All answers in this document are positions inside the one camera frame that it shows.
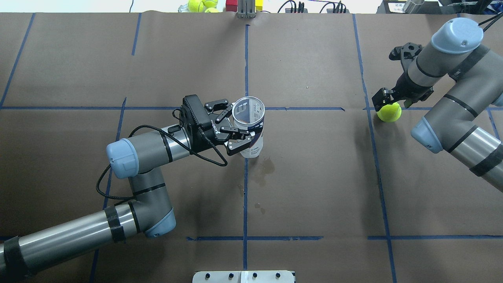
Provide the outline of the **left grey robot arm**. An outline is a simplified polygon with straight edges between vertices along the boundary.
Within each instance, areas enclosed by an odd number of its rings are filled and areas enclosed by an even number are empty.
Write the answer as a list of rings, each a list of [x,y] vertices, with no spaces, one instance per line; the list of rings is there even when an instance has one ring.
[[[228,161],[218,145],[232,156],[250,148],[263,131],[263,112],[257,127],[239,126],[235,114],[250,113],[226,99],[202,103],[197,95],[185,96],[176,124],[159,128],[143,124],[106,147],[108,165],[95,189],[117,203],[101,211],[57,226],[15,236],[1,244],[1,282],[31,278],[45,269],[120,243],[137,233],[156,238],[176,226],[161,166],[193,155],[225,167]]]

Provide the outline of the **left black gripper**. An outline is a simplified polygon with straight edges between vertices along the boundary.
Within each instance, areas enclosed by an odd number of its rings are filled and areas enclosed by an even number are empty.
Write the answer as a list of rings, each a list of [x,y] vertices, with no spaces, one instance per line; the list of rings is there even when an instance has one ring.
[[[225,145],[226,154],[232,156],[250,147],[252,132],[249,131],[220,131],[221,127],[232,127],[230,116],[234,103],[228,99],[206,102],[204,108],[208,114],[191,117],[191,149],[194,152],[203,152],[210,149],[212,144]]]

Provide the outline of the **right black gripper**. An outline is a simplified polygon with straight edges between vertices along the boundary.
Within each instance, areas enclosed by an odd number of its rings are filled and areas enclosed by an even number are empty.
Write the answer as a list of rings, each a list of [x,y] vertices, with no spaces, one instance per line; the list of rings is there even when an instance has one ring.
[[[414,83],[406,72],[398,78],[393,90],[381,88],[372,96],[372,103],[376,112],[386,105],[392,105],[404,100],[404,108],[410,108],[414,103],[425,101],[434,92],[433,86],[420,86]]]

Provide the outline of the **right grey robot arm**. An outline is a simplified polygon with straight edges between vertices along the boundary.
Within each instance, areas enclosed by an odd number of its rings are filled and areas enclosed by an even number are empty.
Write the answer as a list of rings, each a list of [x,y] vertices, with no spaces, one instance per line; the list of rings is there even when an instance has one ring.
[[[503,145],[474,123],[485,109],[502,106],[502,57],[483,45],[485,30],[470,18],[453,18],[426,45],[406,43],[389,54],[404,70],[391,88],[373,97],[376,111],[403,101],[404,107],[425,101],[433,86],[448,75],[454,86],[411,130],[411,136],[433,153],[446,151],[474,175],[499,191],[503,187]]]

